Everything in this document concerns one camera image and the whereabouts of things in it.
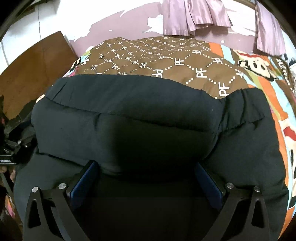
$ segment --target wooden panel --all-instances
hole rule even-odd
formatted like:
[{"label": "wooden panel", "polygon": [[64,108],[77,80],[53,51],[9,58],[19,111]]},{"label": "wooden panel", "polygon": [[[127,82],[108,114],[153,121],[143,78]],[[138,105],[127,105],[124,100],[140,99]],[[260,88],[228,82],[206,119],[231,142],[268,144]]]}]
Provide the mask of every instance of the wooden panel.
[{"label": "wooden panel", "polygon": [[21,54],[0,75],[4,113],[14,118],[26,103],[44,94],[77,59],[62,33],[56,32]]}]

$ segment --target black garment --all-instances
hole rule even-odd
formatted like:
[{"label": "black garment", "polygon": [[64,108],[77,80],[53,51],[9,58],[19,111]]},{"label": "black garment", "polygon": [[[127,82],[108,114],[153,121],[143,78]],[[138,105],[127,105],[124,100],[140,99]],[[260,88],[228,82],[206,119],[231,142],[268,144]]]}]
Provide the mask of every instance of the black garment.
[{"label": "black garment", "polygon": [[32,124],[38,148],[15,183],[22,219],[32,187],[53,188],[93,159],[103,174],[77,214],[93,240],[200,240],[217,216],[194,182],[200,161],[225,182],[259,186],[271,240],[280,234],[285,167],[259,89],[214,99],[156,77],[78,75],[49,89]]}]

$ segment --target pink curtain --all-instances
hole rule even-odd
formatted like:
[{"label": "pink curtain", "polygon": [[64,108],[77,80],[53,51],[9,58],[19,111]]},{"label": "pink curtain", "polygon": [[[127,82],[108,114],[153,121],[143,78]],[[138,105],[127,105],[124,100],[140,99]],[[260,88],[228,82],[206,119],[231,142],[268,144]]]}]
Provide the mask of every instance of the pink curtain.
[{"label": "pink curtain", "polygon": [[195,35],[209,25],[231,27],[221,0],[163,0],[165,35]]},{"label": "pink curtain", "polygon": [[286,53],[285,41],[279,22],[258,1],[256,1],[256,19],[258,28],[257,49],[273,56]]}]

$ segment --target colorful bedding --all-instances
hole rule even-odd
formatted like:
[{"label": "colorful bedding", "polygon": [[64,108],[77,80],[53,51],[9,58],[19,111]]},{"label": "colorful bedding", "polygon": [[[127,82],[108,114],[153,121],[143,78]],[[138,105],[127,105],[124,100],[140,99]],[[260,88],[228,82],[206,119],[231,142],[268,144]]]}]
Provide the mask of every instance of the colorful bedding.
[{"label": "colorful bedding", "polygon": [[261,89],[270,105],[289,189],[283,231],[295,213],[296,99],[285,61],[194,38],[115,38],[81,56],[64,77],[76,74],[139,74],[171,79],[220,99],[244,88]]}]

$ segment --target metal pin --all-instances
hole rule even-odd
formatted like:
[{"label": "metal pin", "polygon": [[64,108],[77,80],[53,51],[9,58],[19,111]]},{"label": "metal pin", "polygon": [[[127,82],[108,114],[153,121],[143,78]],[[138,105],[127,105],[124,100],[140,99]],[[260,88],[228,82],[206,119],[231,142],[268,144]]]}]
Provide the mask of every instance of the metal pin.
[{"label": "metal pin", "polygon": [[64,189],[66,187],[66,184],[65,183],[61,183],[60,185],[59,185],[59,189]]},{"label": "metal pin", "polygon": [[256,187],[254,187],[254,191],[255,192],[260,192],[260,188],[256,186]]},{"label": "metal pin", "polygon": [[232,183],[227,183],[226,186],[227,186],[227,188],[229,188],[229,189],[234,188],[234,185],[233,185]]},{"label": "metal pin", "polygon": [[33,187],[32,188],[32,192],[37,192],[38,191],[38,187]]}]

